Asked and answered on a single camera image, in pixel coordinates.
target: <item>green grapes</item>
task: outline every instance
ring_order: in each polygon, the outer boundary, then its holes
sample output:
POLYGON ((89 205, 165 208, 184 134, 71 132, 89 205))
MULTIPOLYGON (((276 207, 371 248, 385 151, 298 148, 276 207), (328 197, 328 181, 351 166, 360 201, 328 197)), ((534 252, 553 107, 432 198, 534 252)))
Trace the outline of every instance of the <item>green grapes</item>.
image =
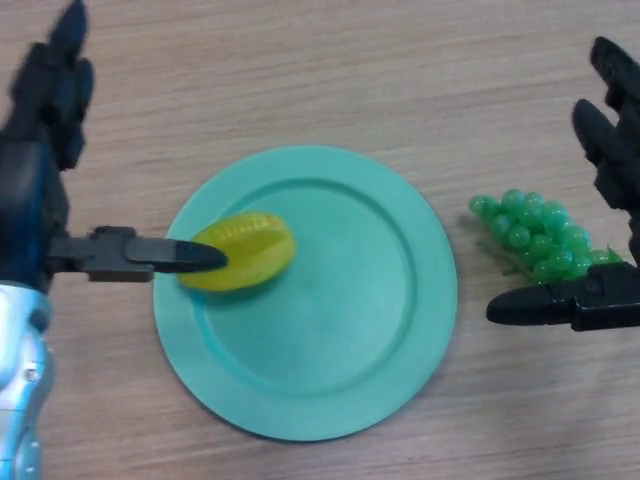
POLYGON ((524 193, 521 190, 512 188, 507 190, 502 196, 502 208, 505 212, 517 215, 524 205, 524 193))
POLYGON ((511 230, 509 230, 509 245, 513 248, 524 248, 529 245, 529 241, 531 240, 531 232, 527 227, 522 225, 515 225, 511 230))
POLYGON ((518 221, 527 228, 538 230, 542 228, 542 207, 524 205, 518 212, 518 221))
POLYGON ((549 256, 553 246, 553 240, 550 236, 545 235, 544 233, 537 233, 531 237, 529 250, 534 257, 541 260, 549 256))
POLYGON ((509 230, 511 230, 511 227, 513 227, 514 225, 515 219, 505 213, 500 213, 493 217, 491 223, 489 224, 491 233, 493 233, 493 238, 500 244, 507 243, 509 230))
POLYGON ((622 261, 612 250, 592 250, 591 235, 574 224, 564 205, 537 192, 513 188, 500 200, 477 195, 469 210, 534 283, 576 279, 592 265, 622 261))
POLYGON ((542 224, 545 229, 547 226, 553 227, 555 224, 564 222, 569 218, 569 212, 560 202, 549 200, 542 207, 542 224))
POLYGON ((566 272, 573 266, 573 253, 566 247, 555 247, 547 260, 549 266, 558 272, 566 272))
POLYGON ((577 255, 588 255, 591 251, 591 235, 577 225, 563 228, 560 231, 559 242, 577 255))

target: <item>wood grain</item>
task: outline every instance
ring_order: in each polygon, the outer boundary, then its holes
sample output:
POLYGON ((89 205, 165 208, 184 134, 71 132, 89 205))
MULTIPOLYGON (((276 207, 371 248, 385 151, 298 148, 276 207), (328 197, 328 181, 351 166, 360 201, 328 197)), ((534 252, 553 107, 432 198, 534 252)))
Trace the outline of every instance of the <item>wood grain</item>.
MULTIPOLYGON (((565 202, 626 251, 625 215, 591 187, 569 115, 604 86, 596 35, 640 57, 637 0, 89 0, 98 81, 67 185, 71 228, 162 235, 189 195, 255 151, 319 143, 405 175, 442 218, 461 301, 435 379, 348 439, 288 445, 221 423, 171 372, 151 287, 63 277, 41 421, 47 479, 637 479, 640 330, 573 334, 484 320, 517 284, 474 242, 470 195, 519 186, 565 202)), ((0 84, 62 0, 0 0, 0 84)), ((2 99, 2 110, 9 102, 2 99)))

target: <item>grape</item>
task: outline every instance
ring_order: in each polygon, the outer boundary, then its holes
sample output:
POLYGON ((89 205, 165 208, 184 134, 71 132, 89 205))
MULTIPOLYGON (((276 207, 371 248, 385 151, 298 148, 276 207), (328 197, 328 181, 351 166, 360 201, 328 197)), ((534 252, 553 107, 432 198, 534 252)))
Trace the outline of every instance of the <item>grape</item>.
POLYGON ((469 200, 469 210, 476 216, 481 217, 488 198, 486 195, 476 195, 469 200))
POLYGON ((544 205, 544 197, 537 192, 527 193, 524 197, 525 207, 540 207, 544 205))
POLYGON ((550 282, 557 276, 558 272, 551 268, 546 260, 539 260, 533 266, 533 277, 540 282, 550 282))
POLYGON ((507 190, 502 196, 502 208, 505 212, 516 214, 524 205, 524 193, 512 188, 507 190))
POLYGON ((482 208, 482 221, 489 225, 498 214, 500 214, 500 202, 493 197, 486 197, 482 208))
POLYGON ((609 252, 606 250, 593 250, 590 254, 591 262, 594 265, 609 263, 609 252))
POLYGON ((559 272, 565 272, 573 265, 573 253, 565 247, 555 247, 549 254, 549 266, 559 272))
POLYGON ((508 240, 509 244, 513 248, 524 248, 529 244, 529 241, 531 240, 531 233, 529 232, 529 229, 527 227, 524 227, 522 225, 515 225, 509 231, 508 240))
POLYGON ((520 261, 527 268, 533 267, 536 263, 536 257, 529 250, 522 250, 518 253, 518 257, 520 257, 520 261))
POLYGON ((555 200, 549 200, 542 207, 542 223, 546 227, 547 225, 554 225, 557 222, 562 222, 569 218, 567 209, 560 202, 555 200))
POLYGON ((501 244, 506 243, 507 235, 509 234, 509 230, 515 224, 515 220, 513 217, 501 213, 496 215, 490 224, 491 233, 493 233, 493 238, 501 244))
POLYGON ((559 238, 560 233, 567 227, 573 225, 572 220, 567 217, 564 220, 558 220, 556 222, 547 223, 544 226, 544 231, 552 238, 559 238))
POLYGON ((577 225, 563 228, 559 240, 576 255, 587 255, 591 251, 591 235, 577 225))
POLYGON ((535 258, 542 260, 547 258, 553 249, 553 240, 543 233, 537 233, 531 237, 529 250, 535 258))
POLYGON ((542 207, 525 205, 518 212, 518 220, 529 229, 540 229, 542 227, 542 207))
POLYGON ((567 272, 570 278, 584 277, 591 266, 591 258, 579 256, 573 259, 573 265, 567 272))

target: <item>plate rim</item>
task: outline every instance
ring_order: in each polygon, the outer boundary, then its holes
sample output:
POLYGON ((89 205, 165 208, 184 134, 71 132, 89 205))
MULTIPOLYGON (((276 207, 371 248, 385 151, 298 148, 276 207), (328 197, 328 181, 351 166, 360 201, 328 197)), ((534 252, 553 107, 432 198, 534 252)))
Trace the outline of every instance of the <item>plate rim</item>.
MULTIPOLYGON (((387 408, 380 407, 376 409, 370 408, 371 402, 369 402, 369 407, 357 409, 358 413, 362 415, 361 419, 358 420, 355 418, 350 418, 350 425, 331 426, 327 425, 327 423, 331 422, 327 421, 326 411, 331 411, 331 409, 335 411, 337 408, 341 407, 340 403, 342 403, 342 407, 344 407, 344 402, 346 400, 343 399, 341 401, 338 401, 337 403, 332 403, 330 399, 323 397, 322 401, 325 403, 323 407, 318 403, 318 399, 315 399, 316 401, 313 401, 314 399, 305 397, 305 400, 303 401, 300 398, 282 397, 269 392, 258 392, 257 394, 261 396, 260 402, 262 404, 256 404, 255 401, 245 402, 250 403, 250 406, 252 408, 258 410, 256 412, 247 412, 246 410, 242 411, 239 407, 221 407, 221 403, 224 403, 224 401, 220 402, 212 399, 211 390, 202 388, 201 386, 203 382, 200 382, 199 378, 201 378, 201 375, 204 373, 202 366, 196 366, 193 364, 194 362, 185 362, 182 358, 184 357, 185 352, 194 352, 198 350, 200 352, 204 352, 205 355, 208 354, 210 357, 212 357, 211 359, 213 360, 213 363, 216 363, 214 359, 215 356, 210 350, 206 348, 206 346, 204 345, 204 340, 201 338, 201 336, 198 337, 198 335, 196 335, 200 332, 200 327, 197 324, 197 313, 195 312, 194 306, 193 304, 191 304, 188 309, 183 308, 183 310, 189 310, 192 312, 192 314, 189 315, 191 318, 184 318, 185 312, 181 313, 175 310, 175 308, 171 307, 167 309, 166 306, 163 308, 162 313, 159 313, 158 303, 161 301, 160 297, 165 297, 167 295, 166 292, 164 292, 162 295, 160 295, 159 292, 163 290, 170 292, 172 288, 176 290, 175 284, 177 281, 175 280, 175 277, 169 275, 157 275, 153 284, 153 311, 156 330, 160 338, 164 354, 171 367, 173 368, 175 374, 178 376, 185 388, 212 413, 221 417, 232 425, 235 425, 238 428, 260 436, 291 441, 327 440, 331 438, 339 438, 350 435, 379 423, 380 421, 386 419, 387 417, 393 415, 396 411, 401 409, 424 387, 424 385, 433 376, 436 369, 440 365, 450 344, 450 340, 456 325, 456 317, 458 311, 459 285, 457 279, 457 266, 453 254, 453 249, 447 237, 445 228, 440 219, 437 217, 431 205, 429 205, 426 199, 411 183, 409 183, 404 177, 399 175, 390 167, 369 157, 343 148, 328 147, 322 145, 297 145, 288 147, 276 147, 250 155, 244 160, 236 162, 231 166, 223 169, 218 174, 214 175, 205 183, 203 183, 196 190, 196 192, 184 203, 184 205, 172 221, 167 236, 178 239, 189 239, 191 238, 191 236, 197 233, 197 231, 202 228, 203 225, 210 223, 213 220, 211 218, 207 223, 198 221, 198 218, 201 218, 202 215, 195 215, 196 219, 192 219, 192 221, 190 222, 186 222, 184 219, 189 215, 190 210, 193 210, 195 208, 194 205, 197 205, 202 201, 201 198, 209 195, 209 190, 219 192, 218 187, 220 186, 220 184, 224 185, 225 182, 227 182, 227 184, 229 185, 226 188, 233 190, 238 186, 236 184, 238 184, 238 182, 241 182, 240 186, 242 186, 246 192, 251 192, 256 188, 255 186, 252 187, 252 184, 260 184, 262 185, 262 187, 264 187, 266 185, 274 183, 275 178, 278 178, 282 175, 285 176, 285 179, 287 177, 296 178, 292 175, 299 175, 304 171, 315 171, 316 174, 321 175, 324 179, 338 181, 343 184, 346 183, 350 188, 354 190, 356 190, 356 188, 354 188, 353 186, 354 184, 359 187, 365 186, 365 190, 362 190, 360 188, 356 191, 376 201, 376 203, 381 208, 383 208, 385 212, 390 216, 390 218, 397 224, 397 227, 402 232, 402 235, 406 237, 406 241, 410 248, 410 251, 408 253, 411 255, 413 261, 415 262, 415 282, 418 291, 420 291, 421 289, 421 284, 426 282, 426 284, 433 284, 433 287, 436 289, 436 291, 440 291, 439 289, 447 290, 448 288, 448 292, 446 293, 449 295, 449 298, 445 298, 444 300, 444 303, 446 304, 444 305, 444 313, 439 314, 440 317, 448 317, 440 319, 440 338, 437 342, 434 342, 433 338, 428 338, 428 336, 427 338, 421 338, 421 340, 424 341, 424 343, 421 345, 420 343, 418 343, 416 335, 424 333, 424 324, 428 322, 427 320, 416 322, 415 318, 417 315, 423 315, 425 312, 428 312, 428 306, 424 305, 424 298, 422 298, 420 295, 417 295, 416 305, 414 305, 413 319, 410 322, 411 325, 409 326, 410 330, 416 330, 416 332, 414 332, 414 334, 410 334, 410 332, 407 332, 405 338, 402 340, 400 345, 397 346, 396 351, 392 355, 396 358, 393 361, 387 359, 387 361, 383 365, 380 365, 379 369, 372 373, 373 381, 370 380, 370 383, 368 384, 366 382, 359 384, 359 388, 362 388, 364 390, 358 395, 352 394, 351 397, 353 398, 347 401, 347 404, 351 402, 355 405, 356 403, 362 403, 367 399, 375 398, 376 391, 379 394, 380 388, 383 387, 380 382, 380 380, 382 379, 382 373, 380 372, 380 370, 386 371, 383 373, 386 373, 386 375, 388 376, 390 369, 394 372, 397 372, 397 370, 402 371, 403 369, 409 369, 410 371, 414 372, 412 381, 409 382, 407 380, 403 380, 401 385, 403 388, 394 389, 396 392, 395 401, 386 402, 387 404, 392 403, 393 406, 387 408), (299 158, 301 156, 303 158, 306 157, 307 160, 305 160, 304 162, 300 162, 299 158), (271 157, 271 161, 276 161, 276 163, 281 162, 282 165, 280 165, 280 167, 286 166, 286 168, 279 169, 275 168, 278 165, 276 165, 275 167, 274 165, 271 165, 271 168, 267 169, 266 171, 267 178, 260 178, 259 180, 256 180, 256 177, 258 177, 257 175, 250 175, 249 177, 251 177, 251 179, 247 181, 247 176, 245 176, 242 171, 247 168, 264 169, 264 166, 266 165, 265 158, 268 160, 269 157, 271 157), (362 174, 361 169, 363 168, 365 170, 368 170, 367 173, 369 173, 369 175, 364 176, 366 178, 362 178, 362 175, 361 178, 349 178, 350 175, 351 177, 353 177, 353 174, 349 174, 348 172, 345 173, 345 169, 342 168, 343 165, 341 167, 340 164, 340 162, 344 162, 345 159, 348 162, 352 162, 353 165, 357 165, 357 168, 354 167, 352 169, 356 172, 356 176, 358 175, 358 173, 362 174), (380 180, 380 178, 386 179, 384 181, 390 182, 394 187, 392 190, 394 190, 397 195, 392 198, 388 198, 381 194, 381 192, 376 193, 376 187, 379 186, 379 184, 376 182, 380 180), (436 240, 438 240, 438 244, 440 245, 440 247, 444 249, 440 251, 440 265, 436 265, 436 267, 440 269, 439 273, 441 274, 442 269, 446 270, 444 272, 445 275, 448 276, 448 278, 446 278, 446 282, 427 282, 426 279, 429 276, 433 277, 434 274, 429 274, 425 270, 419 268, 420 266, 429 266, 429 261, 426 258, 428 255, 427 252, 424 251, 425 249, 419 249, 418 252, 414 251, 416 235, 418 235, 419 237, 420 231, 424 230, 424 228, 420 228, 420 225, 416 226, 412 224, 412 221, 416 220, 412 220, 410 218, 411 214, 414 212, 405 211, 407 205, 402 205, 403 202, 409 202, 409 209, 417 210, 417 213, 420 214, 417 218, 418 222, 427 219, 429 220, 429 222, 427 222, 425 225, 428 225, 428 229, 432 230, 431 233, 435 234, 438 237, 436 238, 436 240), (189 223, 193 226, 191 228, 185 229, 185 223, 189 223), (179 332, 172 330, 172 328, 169 328, 169 326, 167 325, 163 325, 163 323, 165 322, 160 320, 160 316, 164 316, 164 318, 166 318, 168 315, 177 315, 179 317, 182 317, 180 321, 174 322, 176 324, 174 326, 182 327, 179 329, 179 332), (422 366, 420 371, 416 372, 415 360, 417 355, 414 353, 407 356, 407 354, 405 353, 403 358, 402 354, 398 355, 398 351, 402 351, 404 348, 404 350, 407 350, 409 353, 416 352, 418 349, 420 349, 421 346, 423 349, 431 348, 432 350, 430 350, 431 353, 429 354, 429 356, 425 357, 425 360, 429 363, 429 365, 422 366), (278 408, 278 403, 286 403, 288 410, 278 408), (270 409, 272 410, 271 413, 280 411, 280 416, 286 415, 286 417, 284 418, 284 420, 280 418, 280 421, 270 421, 266 418, 269 417, 268 410, 270 409), (313 419, 307 418, 310 416, 309 412, 313 412, 314 409, 316 411, 318 409, 325 410, 325 415, 321 416, 323 422, 314 422, 313 419)), ((216 206, 215 211, 224 212, 228 211, 229 208, 231 208, 233 203, 233 199, 231 198, 231 196, 224 197, 223 195, 223 198, 225 198, 225 200, 220 202, 220 204, 216 206)), ((219 370, 224 370, 224 365, 218 364, 217 368, 219 370)), ((388 380, 394 381, 393 377, 389 377, 388 380)), ((229 395, 235 395, 236 399, 238 395, 240 395, 241 398, 242 395, 247 395, 248 397, 245 397, 245 400, 246 398, 252 398, 256 395, 256 392, 253 391, 250 386, 242 385, 242 382, 240 382, 237 378, 227 378, 225 379, 225 382, 221 383, 225 383, 225 385, 223 386, 231 390, 231 392, 229 392, 229 395)), ((227 395, 226 391, 223 393, 218 393, 218 396, 221 397, 225 397, 225 395, 227 395)))

